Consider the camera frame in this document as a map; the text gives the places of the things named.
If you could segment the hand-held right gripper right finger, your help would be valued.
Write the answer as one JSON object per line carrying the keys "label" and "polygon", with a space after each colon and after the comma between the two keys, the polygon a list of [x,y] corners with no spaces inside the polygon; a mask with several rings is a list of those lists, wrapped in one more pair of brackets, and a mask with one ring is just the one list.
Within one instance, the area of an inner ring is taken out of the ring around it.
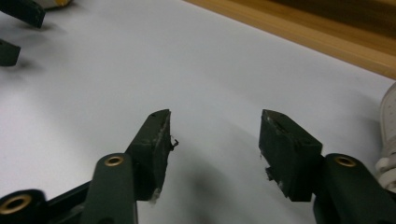
{"label": "hand-held right gripper right finger", "polygon": [[262,111],[259,149],[269,166],[266,173],[293,202],[310,202],[322,161],[322,144],[285,114]]}

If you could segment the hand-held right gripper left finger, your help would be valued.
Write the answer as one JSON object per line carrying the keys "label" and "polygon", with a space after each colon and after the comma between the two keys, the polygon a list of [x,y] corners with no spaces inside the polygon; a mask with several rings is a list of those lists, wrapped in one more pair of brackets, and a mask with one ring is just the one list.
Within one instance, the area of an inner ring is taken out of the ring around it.
{"label": "hand-held right gripper left finger", "polygon": [[151,113],[125,151],[132,159],[138,201],[150,201],[162,191],[168,156],[174,149],[170,119],[169,109]]}

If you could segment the white sneaker with yellow stripe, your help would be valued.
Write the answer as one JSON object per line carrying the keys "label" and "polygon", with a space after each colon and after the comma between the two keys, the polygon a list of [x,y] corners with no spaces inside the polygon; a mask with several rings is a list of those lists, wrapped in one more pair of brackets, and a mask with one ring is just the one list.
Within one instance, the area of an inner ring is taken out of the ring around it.
{"label": "white sneaker with yellow stripe", "polygon": [[396,82],[387,90],[380,105],[381,158],[375,165],[380,186],[396,193]]}
{"label": "white sneaker with yellow stripe", "polygon": [[33,0],[37,4],[39,4],[44,9],[58,8],[58,7],[66,7],[73,0]]}

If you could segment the white board with wooden frame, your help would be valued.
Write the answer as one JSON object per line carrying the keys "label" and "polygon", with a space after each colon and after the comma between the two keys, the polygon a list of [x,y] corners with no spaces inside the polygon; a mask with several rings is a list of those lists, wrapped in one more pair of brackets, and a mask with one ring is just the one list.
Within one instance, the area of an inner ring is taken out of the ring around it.
{"label": "white board with wooden frame", "polygon": [[325,153],[373,168],[391,80],[181,0],[74,0],[35,29],[0,13],[21,47],[0,67],[0,197],[56,197],[171,111],[177,147],[139,224],[316,224],[265,173],[261,114],[288,115]]}

